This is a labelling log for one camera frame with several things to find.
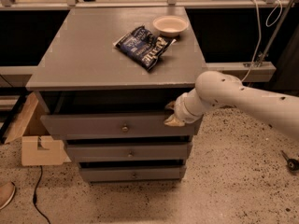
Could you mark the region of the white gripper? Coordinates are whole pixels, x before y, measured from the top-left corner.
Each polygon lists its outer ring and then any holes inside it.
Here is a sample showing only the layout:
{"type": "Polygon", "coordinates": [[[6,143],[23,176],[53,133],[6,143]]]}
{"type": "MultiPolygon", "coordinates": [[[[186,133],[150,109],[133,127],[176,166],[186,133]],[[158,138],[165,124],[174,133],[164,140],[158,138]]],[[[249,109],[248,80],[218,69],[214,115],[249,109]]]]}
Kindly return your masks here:
{"type": "Polygon", "coordinates": [[[176,101],[171,101],[165,107],[166,110],[175,108],[175,115],[172,114],[164,121],[169,127],[183,127],[185,123],[195,123],[203,116],[202,102],[196,92],[184,92],[176,101]]]}

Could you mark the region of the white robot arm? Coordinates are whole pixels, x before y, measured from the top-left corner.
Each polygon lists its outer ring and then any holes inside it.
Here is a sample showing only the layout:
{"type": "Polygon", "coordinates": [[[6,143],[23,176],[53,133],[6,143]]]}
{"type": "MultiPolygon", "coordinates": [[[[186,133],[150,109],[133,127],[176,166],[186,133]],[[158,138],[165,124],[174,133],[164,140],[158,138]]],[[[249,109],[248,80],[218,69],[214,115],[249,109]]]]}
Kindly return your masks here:
{"type": "Polygon", "coordinates": [[[289,137],[299,140],[299,98],[245,87],[237,77],[206,71],[195,88],[181,94],[166,107],[174,113],[164,121],[172,127],[195,123],[210,110],[236,107],[289,137]]]}

